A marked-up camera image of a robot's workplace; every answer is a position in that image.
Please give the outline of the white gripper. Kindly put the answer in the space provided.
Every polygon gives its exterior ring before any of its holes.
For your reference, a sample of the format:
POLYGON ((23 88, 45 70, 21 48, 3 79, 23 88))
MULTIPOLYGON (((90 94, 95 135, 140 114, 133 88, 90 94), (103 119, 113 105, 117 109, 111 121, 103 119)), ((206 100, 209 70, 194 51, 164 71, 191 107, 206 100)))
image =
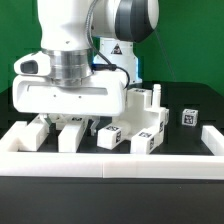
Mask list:
POLYGON ((127 78, 122 71, 96 71, 81 83, 57 86, 49 77, 50 57, 28 54, 14 64, 13 105, 19 112, 40 113, 48 134, 56 124, 48 114, 91 116, 88 134, 94 136, 100 116, 119 116, 125 109, 127 78))

